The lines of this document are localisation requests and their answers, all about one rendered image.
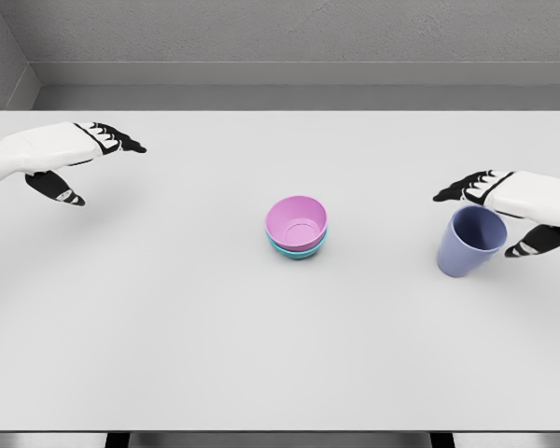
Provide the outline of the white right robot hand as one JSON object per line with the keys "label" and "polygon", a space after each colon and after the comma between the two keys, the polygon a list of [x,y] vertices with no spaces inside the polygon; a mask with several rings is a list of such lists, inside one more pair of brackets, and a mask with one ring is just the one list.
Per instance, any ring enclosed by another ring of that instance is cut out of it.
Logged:
{"label": "white right robot hand", "polygon": [[507,258],[542,255],[560,247],[560,178],[527,171],[480,171],[440,190],[433,200],[467,201],[535,222],[535,228],[507,248]]}

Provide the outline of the pink bowl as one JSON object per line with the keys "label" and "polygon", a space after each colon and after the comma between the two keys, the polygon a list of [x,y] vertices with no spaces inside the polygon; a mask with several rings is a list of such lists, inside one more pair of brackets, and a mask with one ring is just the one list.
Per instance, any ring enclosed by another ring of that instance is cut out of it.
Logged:
{"label": "pink bowl", "polygon": [[269,209],[264,225],[267,234],[278,246],[292,252],[303,252],[323,239],[328,227],[328,213],[317,199],[290,196]]}

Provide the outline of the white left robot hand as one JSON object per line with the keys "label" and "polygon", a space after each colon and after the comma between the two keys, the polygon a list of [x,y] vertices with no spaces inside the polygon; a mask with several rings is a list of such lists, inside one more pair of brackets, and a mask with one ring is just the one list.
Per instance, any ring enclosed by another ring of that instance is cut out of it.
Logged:
{"label": "white left robot hand", "polygon": [[23,173],[29,187],[59,203],[83,206],[84,199],[56,173],[117,151],[144,154],[147,149],[111,125],[65,121],[0,138],[2,180]]}

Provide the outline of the teal bowl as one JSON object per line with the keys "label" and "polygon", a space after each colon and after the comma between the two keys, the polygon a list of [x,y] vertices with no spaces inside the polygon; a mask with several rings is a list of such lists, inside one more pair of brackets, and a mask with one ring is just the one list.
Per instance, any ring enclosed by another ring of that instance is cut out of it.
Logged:
{"label": "teal bowl", "polygon": [[301,259],[307,259],[310,258],[311,256],[315,255],[318,250],[322,247],[322,245],[325,243],[326,238],[327,238],[328,232],[325,231],[323,233],[323,236],[321,238],[321,240],[312,248],[308,249],[308,250],[304,250],[304,251],[290,251],[287,250],[283,247],[281,247],[280,245],[278,245],[273,238],[270,236],[269,233],[266,234],[266,237],[268,239],[268,242],[271,244],[272,248],[279,253],[280,255],[288,258],[288,259],[293,259],[293,260],[301,260]]}

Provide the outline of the blue-purple cup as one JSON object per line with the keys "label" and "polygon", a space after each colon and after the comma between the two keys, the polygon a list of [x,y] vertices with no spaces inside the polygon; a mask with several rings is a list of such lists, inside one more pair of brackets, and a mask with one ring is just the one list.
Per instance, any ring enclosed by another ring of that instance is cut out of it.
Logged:
{"label": "blue-purple cup", "polygon": [[508,230],[495,212],[466,205],[456,210],[441,238],[437,263],[454,278],[468,275],[489,261],[505,244]]}

